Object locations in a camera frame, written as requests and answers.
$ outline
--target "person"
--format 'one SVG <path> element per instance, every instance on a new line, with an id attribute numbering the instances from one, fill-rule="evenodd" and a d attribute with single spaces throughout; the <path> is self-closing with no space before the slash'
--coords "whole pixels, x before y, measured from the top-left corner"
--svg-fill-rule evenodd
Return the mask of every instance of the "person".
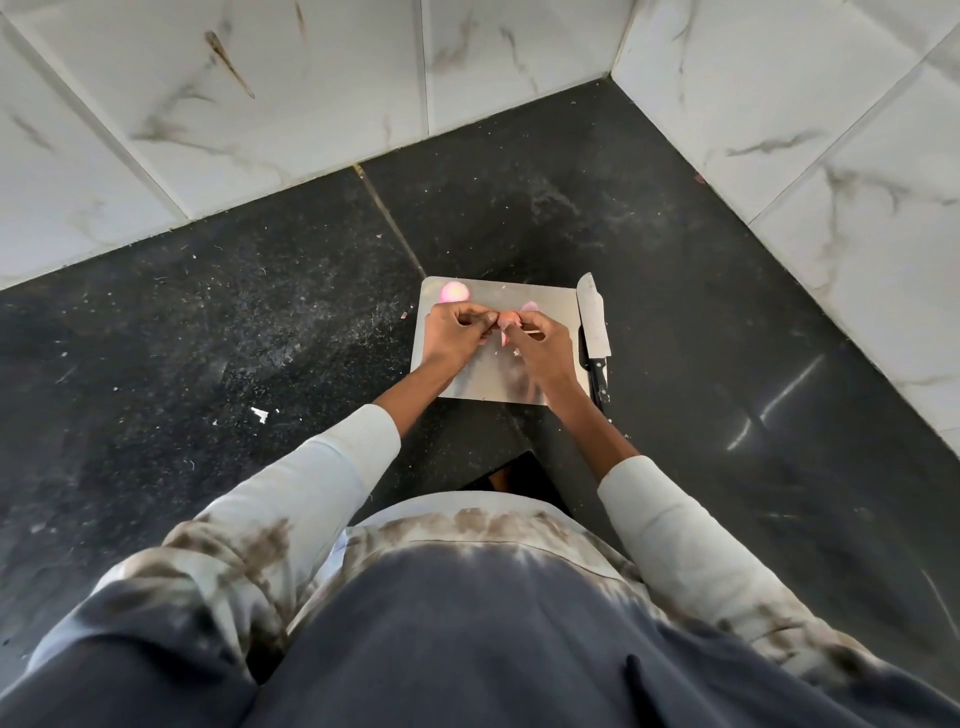
<path id="1" fill-rule="evenodd" d="M 960 724 L 637 453 L 578 385 L 566 328 L 519 315 L 506 333 L 629 560 L 509 493 L 417 497 L 347 528 L 497 320 L 438 304 L 414 372 L 111 569 L 41 641 L 0 724 Z"/>

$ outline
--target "long sleeve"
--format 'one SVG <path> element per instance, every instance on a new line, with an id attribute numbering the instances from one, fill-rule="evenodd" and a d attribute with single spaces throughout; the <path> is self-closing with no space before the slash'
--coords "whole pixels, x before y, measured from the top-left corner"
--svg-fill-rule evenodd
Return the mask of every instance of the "long sleeve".
<path id="1" fill-rule="evenodd" d="M 190 619 L 209 613 L 236 661 L 257 679 L 269 674 L 314 573 L 399 448 L 390 415 L 361 407 L 177 525 L 161 546 L 116 565 L 44 638 L 28 670 L 80 639 L 110 635 L 121 612 L 135 623 L 131 636 L 166 640 L 153 631 L 170 624 L 152 627 L 136 616 L 144 605 L 166 604 Z M 124 595 L 122 604 L 109 594 Z"/>
<path id="2" fill-rule="evenodd" d="M 615 466 L 598 495 L 651 597 L 674 617 L 735 634 L 809 682 L 842 683 L 876 658 L 817 619 L 648 457 Z"/>

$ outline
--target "hand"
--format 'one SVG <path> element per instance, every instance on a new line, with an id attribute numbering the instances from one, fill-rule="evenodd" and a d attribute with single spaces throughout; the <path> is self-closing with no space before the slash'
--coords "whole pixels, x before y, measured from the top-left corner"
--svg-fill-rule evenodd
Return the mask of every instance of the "hand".
<path id="1" fill-rule="evenodd" d="M 520 350 L 527 374 L 543 390 L 547 399 L 553 400 L 571 385 L 582 391 L 577 382 L 573 342 L 567 328 L 539 311 L 518 311 L 516 315 L 523 328 L 507 325 L 507 337 Z M 531 335 L 524 328 L 539 329 L 541 333 Z"/>
<path id="2" fill-rule="evenodd" d="M 422 367 L 453 379 L 485 343 L 496 323 L 496 311 L 469 301 L 437 303 L 423 321 Z"/>

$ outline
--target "knife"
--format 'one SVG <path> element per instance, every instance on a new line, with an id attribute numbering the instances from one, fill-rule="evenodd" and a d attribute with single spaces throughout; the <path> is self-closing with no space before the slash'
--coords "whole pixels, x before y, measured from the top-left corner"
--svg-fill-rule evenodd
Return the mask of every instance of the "knife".
<path id="1" fill-rule="evenodd" d="M 607 357 L 611 355 L 610 339 L 607 338 L 607 322 L 603 317 L 603 296 L 597 291 L 593 273 L 585 273 L 577 281 L 577 305 L 580 306 L 580 323 L 584 330 L 587 348 L 587 371 L 590 377 L 590 393 L 593 403 L 603 412 L 610 403 L 607 389 Z"/>

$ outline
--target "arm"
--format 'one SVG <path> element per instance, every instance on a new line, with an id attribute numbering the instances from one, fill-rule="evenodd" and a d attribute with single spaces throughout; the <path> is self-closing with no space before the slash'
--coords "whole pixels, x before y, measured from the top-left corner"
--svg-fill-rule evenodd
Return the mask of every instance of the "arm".
<path id="1" fill-rule="evenodd" d="M 81 640 L 126 636 L 225 644 L 255 678 L 269 675 L 314 574 L 396 457 L 400 436 L 466 366 L 495 320 L 471 303 L 435 306 L 414 372 L 177 525 L 162 545 L 111 569 L 44 638 L 28 670 Z M 157 610 L 180 617 L 157 619 Z M 217 640 L 198 637 L 194 622 L 203 614 Z M 173 623 L 187 632 L 177 635 Z"/>
<path id="2" fill-rule="evenodd" d="M 508 335 L 600 482 L 598 496 L 651 597 L 674 617 L 731 632 L 795 674 L 835 679 L 827 654 L 869 653 L 830 629 L 694 498 L 607 421 L 576 381 L 569 333 L 537 312 Z"/>

